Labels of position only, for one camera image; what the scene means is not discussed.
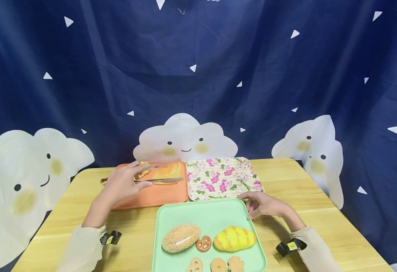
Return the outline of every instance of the fabric curtain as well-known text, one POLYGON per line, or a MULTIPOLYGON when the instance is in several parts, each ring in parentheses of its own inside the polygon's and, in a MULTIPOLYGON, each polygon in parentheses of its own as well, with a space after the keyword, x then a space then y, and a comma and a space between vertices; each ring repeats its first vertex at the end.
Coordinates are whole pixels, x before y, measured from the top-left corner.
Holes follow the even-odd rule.
POLYGON ((397 271, 397 1, 0 0, 0 271, 81 169, 234 156, 298 160, 397 271))

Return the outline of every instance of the toy food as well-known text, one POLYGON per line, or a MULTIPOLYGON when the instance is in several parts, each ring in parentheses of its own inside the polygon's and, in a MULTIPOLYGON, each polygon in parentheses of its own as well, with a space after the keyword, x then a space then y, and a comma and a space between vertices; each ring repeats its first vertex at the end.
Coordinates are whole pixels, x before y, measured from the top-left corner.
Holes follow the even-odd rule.
POLYGON ((180 224, 173 227, 162 240, 162 249, 176 253, 192 246, 200 237, 201 229, 196 224, 180 224))
POLYGON ((215 258, 211 263, 211 272, 226 272, 225 261, 221 258, 215 258))
POLYGON ((214 238, 214 246, 218 250, 235 252, 252 247, 256 243, 256 235, 242 227, 230 226, 214 238))
POLYGON ((190 265, 186 268, 186 272, 203 272, 203 262, 200 258, 194 257, 190 265))
POLYGON ((197 240, 195 247, 199 252, 206 252, 211 249, 212 240, 209 236, 205 235, 201 239, 197 240))
MULTIPOLYGON (((148 163, 148 162, 146 162, 146 161, 140 161, 140 164, 146 164, 146 163, 148 163)), ((133 177, 133 180, 139 180, 139 179, 141 179, 142 177, 144 177, 145 175, 147 175, 148 173, 150 173, 150 169, 149 170, 146 170, 146 171, 143 171, 141 174, 139 174, 139 175, 136 175, 135 177, 133 177)))
POLYGON ((244 261, 238 256, 230 257, 227 263, 230 272, 244 272, 244 261))
POLYGON ((167 164, 167 167, 156 168, 156 169, 153 170, 152 178, 159 179, 159 178, 177 178, 177 177, 180 177, 180 175, 181 175, 180 166, 181 166, 180 163, 174 162, 174 163, 167 164))

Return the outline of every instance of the green tray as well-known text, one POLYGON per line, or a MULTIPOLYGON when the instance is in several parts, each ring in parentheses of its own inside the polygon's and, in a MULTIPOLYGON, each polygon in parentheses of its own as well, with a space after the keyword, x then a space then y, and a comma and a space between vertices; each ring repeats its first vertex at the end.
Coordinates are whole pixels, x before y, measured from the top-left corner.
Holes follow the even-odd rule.
POLYGON ((211 261, 222 258, 227 261, 232 256, 239 256, 245 263, 247 272, 263 272, 267 268, 267 258, 259 237, 253 247, 236 252, 223 252, 211 247, 201 253, 195 246, 175 254, 162 249, 162 240, 167 232, 178 224, 194 223, 201 230, 201 237, 214 237, 228 226, 238 226, 253 231, 252 221, 247 218, 245 203, 237 198, 208 201, 167 204, 159 208, 156 215, 155 244, 153 246, 152 272, 185 272, 191 259, 199 257, 203 261, 203 271, 210 271, 211 261))

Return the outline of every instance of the wooden table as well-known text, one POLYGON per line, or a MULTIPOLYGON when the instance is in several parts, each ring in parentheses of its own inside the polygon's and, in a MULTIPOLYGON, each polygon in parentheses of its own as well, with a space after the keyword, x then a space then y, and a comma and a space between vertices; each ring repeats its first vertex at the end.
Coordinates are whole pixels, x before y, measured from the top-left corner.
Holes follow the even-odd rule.
MULTIPOLYGON (((344 271, 393 271, 296 161, 284 158, 251 163, 265 191, 289 203, 308 226, 315 227, 344 271)), ((91 201, 102 189, 100 179, 111 170, 86 169, 75 177, 13 271, 55 270, 70 234, 82 223, 91 201)), ((123 236, 117 246, 104 247, 104 257, 95 271, 150 271, 157 211, 158 207, 112 212, 107 228, 123 236)), ((307 271, 298 254, 282 258, 276 252, 278 243, 289 237, 281 218, 261 217, 254 225, 267 255, 267 271, 307 271)))

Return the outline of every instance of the floral tray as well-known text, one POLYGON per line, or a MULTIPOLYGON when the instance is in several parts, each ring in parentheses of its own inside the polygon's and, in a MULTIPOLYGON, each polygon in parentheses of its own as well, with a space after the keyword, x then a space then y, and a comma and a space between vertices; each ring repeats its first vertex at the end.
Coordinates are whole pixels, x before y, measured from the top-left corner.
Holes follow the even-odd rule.
POLYGON ((264 191, 250 161, 244 157, 186 162, 190 200, 236 198, 247 191, 264 191))

